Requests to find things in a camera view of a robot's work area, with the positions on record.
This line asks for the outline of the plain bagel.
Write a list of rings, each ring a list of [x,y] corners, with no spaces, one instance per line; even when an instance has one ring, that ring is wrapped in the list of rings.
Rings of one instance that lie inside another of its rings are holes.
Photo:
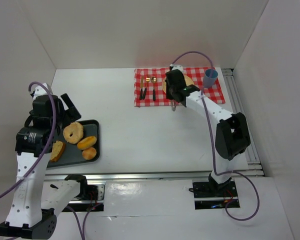
[[[73,122],[63,129],[63,137],[70,144],[77,144],[84,136],[84,127]]]

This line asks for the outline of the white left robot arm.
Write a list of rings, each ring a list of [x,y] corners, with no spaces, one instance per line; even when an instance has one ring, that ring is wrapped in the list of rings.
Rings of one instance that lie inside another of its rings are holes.
[[[47,83],[28,86],[32,110],[16,135],[17,174],[10,211],[0,223],[0,237],[30,240],[49,239],[59,214],[73,199],[90,200],[89,210],[103,197],[99,186],[89,184],[80,174],[69,174],[55,192],[42,200],[46,169],[70,155],[81,154],[87,161],[99,156],[99,123],[81,121],[81,114],[67,94],[56,96]]]

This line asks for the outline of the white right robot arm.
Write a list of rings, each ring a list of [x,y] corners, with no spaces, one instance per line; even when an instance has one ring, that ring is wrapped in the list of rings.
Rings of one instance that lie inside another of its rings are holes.
[[[238,159],[251,144],[246,117],[233,113],[209,99],[202,90],[187,85],[183,67],[169,66],[165,74],[166,98],[189,108],[207,120],[213,170],[208,177],[213,192],[229,184]]]

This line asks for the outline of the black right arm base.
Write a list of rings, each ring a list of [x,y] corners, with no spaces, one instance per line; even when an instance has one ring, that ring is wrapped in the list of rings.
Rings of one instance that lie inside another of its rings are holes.
[[[234,181],[228,181],[221,185],[209,181],[193,182],[189,191],[195,199],[203,198],[233,198],[238,196],[237,187]]]

